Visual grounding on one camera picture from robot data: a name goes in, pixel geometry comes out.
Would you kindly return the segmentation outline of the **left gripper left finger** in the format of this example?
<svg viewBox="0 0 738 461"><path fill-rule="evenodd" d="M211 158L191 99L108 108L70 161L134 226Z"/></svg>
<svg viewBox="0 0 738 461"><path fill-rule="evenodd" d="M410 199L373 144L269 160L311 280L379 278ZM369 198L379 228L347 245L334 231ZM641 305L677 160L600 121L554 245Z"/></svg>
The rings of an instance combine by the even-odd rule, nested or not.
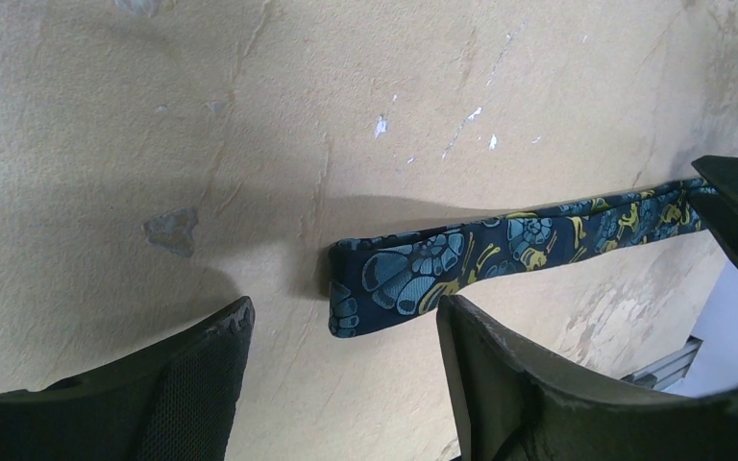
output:
<svg viewBox="0 0 738 461"><path fill-rule="evenodd" d="M39 390L0 394L0 460L222 460L255 322L242 297Z"/></svg>

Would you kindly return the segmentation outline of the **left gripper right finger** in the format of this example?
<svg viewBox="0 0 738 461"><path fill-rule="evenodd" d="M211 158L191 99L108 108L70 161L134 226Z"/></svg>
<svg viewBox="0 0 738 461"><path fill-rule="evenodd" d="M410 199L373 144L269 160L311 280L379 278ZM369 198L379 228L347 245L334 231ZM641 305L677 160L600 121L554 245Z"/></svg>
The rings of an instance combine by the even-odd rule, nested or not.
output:
<svg viewBox="0 0 738 461"><path fill-rule="evenodd" d="M738 460L738 387L689 398L604 376L458 295L436 323L463 460Z"/></svg>

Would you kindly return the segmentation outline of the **blue floral necktie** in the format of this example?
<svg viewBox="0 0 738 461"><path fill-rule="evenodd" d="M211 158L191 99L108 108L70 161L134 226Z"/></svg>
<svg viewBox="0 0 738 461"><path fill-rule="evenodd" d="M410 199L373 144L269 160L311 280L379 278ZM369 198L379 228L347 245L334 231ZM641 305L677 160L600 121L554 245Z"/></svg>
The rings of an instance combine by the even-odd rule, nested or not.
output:
<svg viewBox="0 0 738 461"><path fill-rule="evenodd" d="M691 204L717 190L704 179L532 211L372 238L329 250L329 329L352 338L437 308L477 281L567 265L701 231Z"/></svg>

